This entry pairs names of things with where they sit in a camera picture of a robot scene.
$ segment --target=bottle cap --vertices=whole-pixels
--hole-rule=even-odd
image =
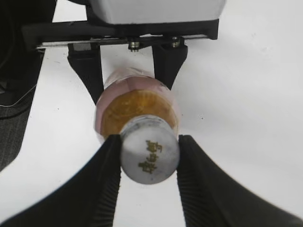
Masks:
[[[133,118],[121,130],[121,138],[121,166],[132,180],[142,184],[160,183],[177,169],[178,140],[160,117]]]

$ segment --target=plastic bottle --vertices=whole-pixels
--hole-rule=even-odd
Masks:
[[[101,140],[121,134],[121,165],[133,180],[159,183],[177,168],[178,106],[172,92],[147,72],[117,69],[97,102]]]

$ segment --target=screw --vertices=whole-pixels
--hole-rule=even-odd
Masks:
[[[177,37],[173,37],[172,40],[174,41],[171,46],[173,48],[179,47],[180,46],[180,39],[178,39]]]
[[[140,47],[140,42],[138,41],[132,41],[129,43],[129,49],[131,52],[138,52]]]

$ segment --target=dark floor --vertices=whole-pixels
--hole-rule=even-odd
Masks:
[[[0,171],[20,151],[43,57],[27,51],[22,27],[51,23],[55,6],[56,0],[0,0]],[[29,90],[17,105],[2,106],[11,106]]]
[[[33,96],[34,91],[15,107],[0,107],[0,171],[20,151]]]

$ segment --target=white table surface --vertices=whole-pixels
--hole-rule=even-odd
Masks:
[[[187,42],[173,92],[181,134],[254,193],[303,218],[302,8],[301,0],[229,0],[219,40]],[[55,22],[85,19],[84,7],[58,0]],[[105,79],[121,66],[153,71],[150,48],[101,52]],[[20,154],[0,172],[0,222],[64,184],[100,146],[94,104],[66,57],[66,48],[45,53]],[[144,186],[122,175],[114,226],[183,227],[176,176]]]

